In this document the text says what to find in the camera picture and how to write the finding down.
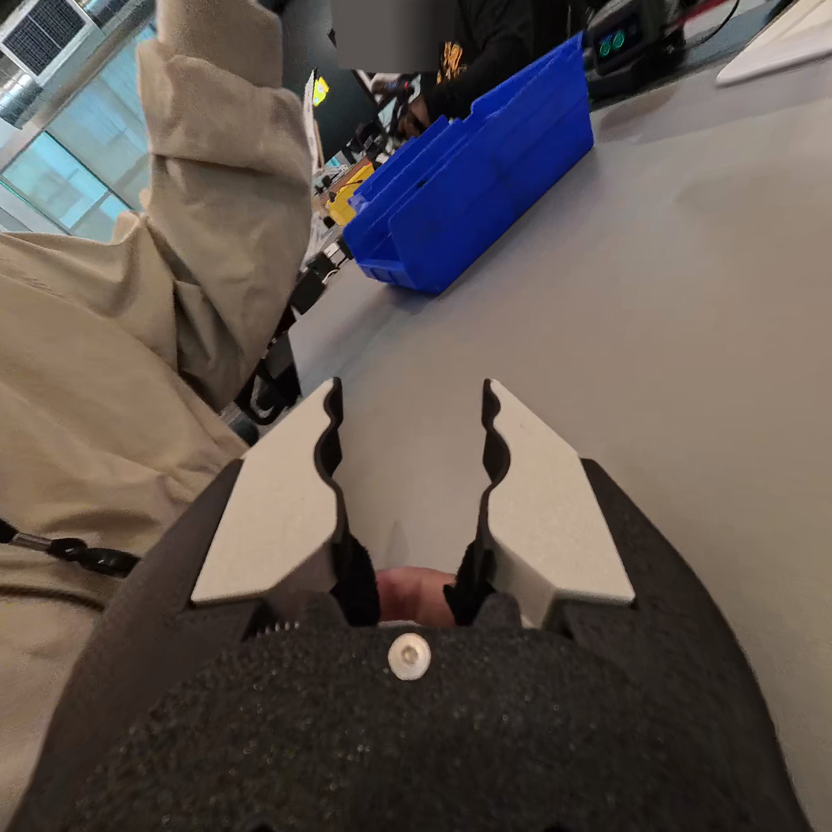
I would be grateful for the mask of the person's beige jacket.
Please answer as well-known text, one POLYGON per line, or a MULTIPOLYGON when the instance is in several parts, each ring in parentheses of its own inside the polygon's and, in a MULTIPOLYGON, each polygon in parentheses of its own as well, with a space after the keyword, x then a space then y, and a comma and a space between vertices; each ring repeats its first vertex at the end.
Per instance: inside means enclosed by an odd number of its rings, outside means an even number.
MULTIPOLYGON (((180 378, 146 219, 111 244, 2 236, 2 519, 142 556, 244 442, 180 378)), ((2 830, 118 581, 2 544, 2 830)))

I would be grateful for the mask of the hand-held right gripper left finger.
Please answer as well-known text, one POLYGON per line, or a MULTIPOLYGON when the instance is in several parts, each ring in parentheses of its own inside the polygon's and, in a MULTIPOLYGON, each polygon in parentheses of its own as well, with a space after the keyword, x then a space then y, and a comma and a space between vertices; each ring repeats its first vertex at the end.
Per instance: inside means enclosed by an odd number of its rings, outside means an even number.
POLYGON ((325 380, 246 452, 195 580, 194 607, 260 601, 288 623, 325 593, 349 625, 380 622, 372 560, 335 482, 343 404, 340 379, 325 380))

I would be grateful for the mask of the ceiling air vent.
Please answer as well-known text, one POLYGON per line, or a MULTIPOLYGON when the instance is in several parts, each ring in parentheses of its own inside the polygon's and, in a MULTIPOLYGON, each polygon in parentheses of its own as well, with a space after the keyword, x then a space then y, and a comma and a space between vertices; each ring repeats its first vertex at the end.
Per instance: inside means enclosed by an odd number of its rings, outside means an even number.
POLYGON ((36 81, 46 81, 98 25, 74 1, 26 1, 2 20, 1 51, 36 81))

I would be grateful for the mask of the black jacket drawstring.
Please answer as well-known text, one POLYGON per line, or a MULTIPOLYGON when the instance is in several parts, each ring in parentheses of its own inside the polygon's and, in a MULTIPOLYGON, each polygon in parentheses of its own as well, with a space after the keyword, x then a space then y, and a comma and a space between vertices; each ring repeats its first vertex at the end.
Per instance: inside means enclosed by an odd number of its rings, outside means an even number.
POLYGON ((76 564, 85 571, 105 577, 124 579, 140 563, 140 557, 117 549, 88 546, 75 537, 50 538, 25 533, 1 520, 1 543, 31 552, 41 553, 54 560, 76 564))

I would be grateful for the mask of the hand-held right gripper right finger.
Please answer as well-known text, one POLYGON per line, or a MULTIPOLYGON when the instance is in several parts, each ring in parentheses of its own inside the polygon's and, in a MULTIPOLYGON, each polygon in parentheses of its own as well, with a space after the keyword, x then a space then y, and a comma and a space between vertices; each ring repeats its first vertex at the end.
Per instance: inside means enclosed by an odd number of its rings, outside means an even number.
POLYGON ((484 380, 482 425, 488 484, 443 590, 455 623, 472 625, 495 593, 514 598, 533 629, 567 602, 631 606, 635 590, 578 452, 498 380, 484 380))

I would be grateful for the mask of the yellow plastic bin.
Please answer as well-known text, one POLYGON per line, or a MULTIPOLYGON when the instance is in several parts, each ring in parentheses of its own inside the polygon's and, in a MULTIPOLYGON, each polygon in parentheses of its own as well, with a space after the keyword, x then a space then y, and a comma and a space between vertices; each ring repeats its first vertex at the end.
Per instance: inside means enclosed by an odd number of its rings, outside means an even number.
POLYGON ((334 223, 343 227, 356 216, 356 209, 350 200, 374 171, 375 166, 372 161, 360 161, 328 189, 324 208, 325 213, 334 223))

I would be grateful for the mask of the blue plastic bin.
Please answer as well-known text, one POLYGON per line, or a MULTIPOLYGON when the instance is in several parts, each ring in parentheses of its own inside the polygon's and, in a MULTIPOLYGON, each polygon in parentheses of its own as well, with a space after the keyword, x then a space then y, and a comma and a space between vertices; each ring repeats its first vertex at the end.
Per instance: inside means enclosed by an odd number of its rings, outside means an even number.
POLYGON ((577 34, 408 140, 354 193, 344 241, 366 276, 439 295, 593 145, 577 34))

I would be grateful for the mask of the black device green display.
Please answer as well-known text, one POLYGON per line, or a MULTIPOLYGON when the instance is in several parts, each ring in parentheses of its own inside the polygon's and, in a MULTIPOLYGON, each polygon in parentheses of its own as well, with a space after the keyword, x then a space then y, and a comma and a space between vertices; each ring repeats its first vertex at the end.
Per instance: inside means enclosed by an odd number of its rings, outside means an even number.
POLYGON ((584 33, 592 102, 621 98, 673 70, 685 57, 682 2, 610 1, 584 33))

